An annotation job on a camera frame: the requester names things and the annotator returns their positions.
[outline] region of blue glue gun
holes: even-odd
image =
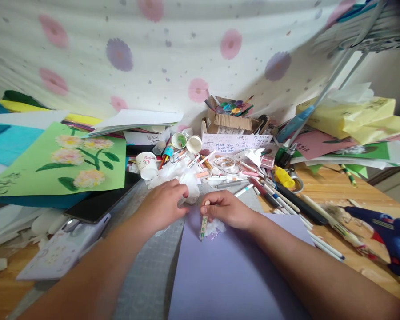
[[[400,218],[393,219],[387,214],[357,207],[345,207],[344,209],[375,230],[372,239],[387,247],[391,259],[388,268],[400,276]]]

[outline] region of flower drawing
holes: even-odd
[[[105,181],[105,174],[98,170],[82,170],[74,179],[76,188],[93,188]]]
[[[236,29],[229,29],[221,40],[221,54],[224,59],[236,57],[241,48],[242,36]]]
[[[188,87],[188,96],[191,101],[203,102],[209,97],[209,85],[201,78],[191,80]]]
[[[113,146],[114,142],[102,137],[85,139],[84,147],[91,150],[108,149]]]
[[[356,0],[341,1],[326,21],[325,29],[329,29],[331,26],[333,26],[336,23],[336,20],[338,20],[338,18],[341,17],[345,12],[350,10],[355,4]]]
[[[265,67],[265,78],[270,81],[280,80],[286,74],[291,62],[292,58],[287,51],[277,52],[272,56]]]
[[[120,71],[131,71],[133,68],[132,52],[129,46],[119,38],[107,42],[107,57],[111,64]]]
[[[60,135],[55,138],[56,143],[67,149],[75,149],[83,144],[83,140],[77,136]]]
[[[159,22],[163,18],[163,0],[138,0],[138,6],[145,18],[150,21]]]
[[[52,152],[52,163],[81,165],[84,163],[83,154],[79,150],[61,148]]]
[[[119,112],[121,109],[129,109],[126,101],[117,96],[111,97],[111,105],[117,112]]]
[[[55,72],[46,68],[40,68],[39,73],[47,89],[60,96],[66,96],[68,94],[68,87],[65,80]]]
[[[52,44],[62,49],[68,46],[67,33],[58,21],[44,14],[39,15],[39,21],[44,34]]]

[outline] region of lavender cardstock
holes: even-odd
[[[297,216],[266,215],[313,245]],[[276,267],[248,234],[227,227],[200,242],[200,212],[191,207],[182,235],[169,320],[310,319]]]

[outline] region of glue bottle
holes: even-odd
[[[293,188],[295,186],[295,181],[290,177],[286,170],[275,166],[274,173],[285,188]]]
[[[297,145],[298,145],[297,143],[292,144],[292,146],[288,150],[286,150],[284,155],[282,155],[281,158],[276,162],[276,164],[279,167],[285,168],[289,164],[290,160],[293,157],[293,154],[296,151],[296,146]]]

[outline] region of smartphone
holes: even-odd
[[[139,180],[139,175],[126,171],[123,188],[92,192],[86,199],[64,212],[64,215],[90,224],[98,223]]]

